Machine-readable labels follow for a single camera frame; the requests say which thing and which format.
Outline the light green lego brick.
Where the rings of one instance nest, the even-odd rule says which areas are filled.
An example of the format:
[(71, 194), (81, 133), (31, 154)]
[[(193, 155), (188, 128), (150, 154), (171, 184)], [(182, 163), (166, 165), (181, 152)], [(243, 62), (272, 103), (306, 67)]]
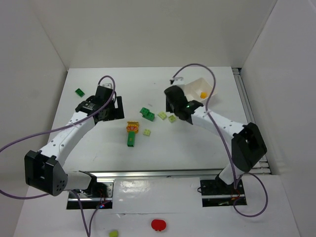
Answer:
[(150, 136), (150, 134), (151, 134), (151, 131), (149, 129), (145, 129), (143, 131), (143, 135), (145, 135), (145, 136)]
[(168, 120), (169, 120), (170, 123), (174, 123), (176, 121), (176, 116), (171, 115), (171, 116), (168, 117)]
[(162, 120), (165, 120), (167, 118), (167, 115), (165, 112), (159, 112), (158, 113), (158, 117)]

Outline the yellow flower printed lego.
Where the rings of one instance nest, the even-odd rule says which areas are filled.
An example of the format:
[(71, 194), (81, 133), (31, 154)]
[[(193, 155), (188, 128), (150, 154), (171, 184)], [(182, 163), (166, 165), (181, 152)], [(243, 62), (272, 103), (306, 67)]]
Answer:
[(126, 131), (128, 133), (134, 132), (135, 134), (139, 131), (139, 122), (137, 121), (128, 121), (126, 126)]

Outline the orange small lego brick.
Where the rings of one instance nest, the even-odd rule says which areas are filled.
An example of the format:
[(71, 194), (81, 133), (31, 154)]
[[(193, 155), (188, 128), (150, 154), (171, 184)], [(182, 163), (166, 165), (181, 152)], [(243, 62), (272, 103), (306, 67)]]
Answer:
[(207, 97), (208, 97), (208, 94), (206, 92), (201, 92), (201, 94), (200, 94), (201, 99), (205, 99)]

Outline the tall green number lego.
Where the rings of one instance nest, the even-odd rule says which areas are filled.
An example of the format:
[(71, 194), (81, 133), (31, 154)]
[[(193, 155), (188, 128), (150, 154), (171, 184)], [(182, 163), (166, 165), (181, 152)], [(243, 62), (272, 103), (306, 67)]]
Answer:
[(136, 137), (135, 131), (128, 132), (128, 138), (127, 138), (127, 146), (128, 147), (134, 147), (135, 137)]

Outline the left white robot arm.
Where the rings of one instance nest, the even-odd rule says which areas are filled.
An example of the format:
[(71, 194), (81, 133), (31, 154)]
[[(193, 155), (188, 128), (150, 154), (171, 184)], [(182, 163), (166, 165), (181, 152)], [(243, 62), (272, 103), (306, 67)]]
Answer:
[(26, 184), (49, 195), (57, 196), (63, 191), (81, 190), (87, 196), (98, 194), (106, 186), (86, 171), (66, 172), (66, 159), (84, 135), (101, 121), (124, 118), (122, 97), (113, 89), (97, 86), (95, 95), (82, 101), (66, 125), (39, 151), (25, 155)]

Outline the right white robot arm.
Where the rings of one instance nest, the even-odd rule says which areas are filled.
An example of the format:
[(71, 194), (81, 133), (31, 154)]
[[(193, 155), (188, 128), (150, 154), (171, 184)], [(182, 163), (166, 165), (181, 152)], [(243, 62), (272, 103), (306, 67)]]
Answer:
[(167, 88), (164, 93), (168, 112), (221, 138), (229, 157), (229, 164), (217, 176), (223, 184), (237, 186), (242, 175), (248, 173), (267, 153), (256, 124), (232, 121), (209, 110), (201, 102), (188, 101), (182, 88), (177, 85)]

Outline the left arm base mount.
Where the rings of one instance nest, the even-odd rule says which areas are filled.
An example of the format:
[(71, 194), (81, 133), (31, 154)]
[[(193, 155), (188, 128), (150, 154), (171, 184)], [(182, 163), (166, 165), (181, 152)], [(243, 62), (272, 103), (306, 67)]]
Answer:
[(71, 178), (66, 185), (66, 190), (69, 191), (66, 209), (79, 209), (79, 201), (71, 190), (74, 190), (80, 198), (83, 209), (95, 209), (98, 205), (101, 205), (101, 209), (112, 209), (114, 181), (114, 178), (96, 176), (93, 188), (89, 188), (90, 179)]

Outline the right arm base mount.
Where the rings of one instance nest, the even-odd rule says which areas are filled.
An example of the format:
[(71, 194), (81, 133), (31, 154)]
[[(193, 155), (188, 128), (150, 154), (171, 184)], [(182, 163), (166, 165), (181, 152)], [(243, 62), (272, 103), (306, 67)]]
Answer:
[(200, 180), (197, 191), (201, 194), (202, 207), (221, 207), (236, 205), (247, 205), (243, 182), (240, 180), (237, 189), (234, 185), (221, 185), (215, 180)]

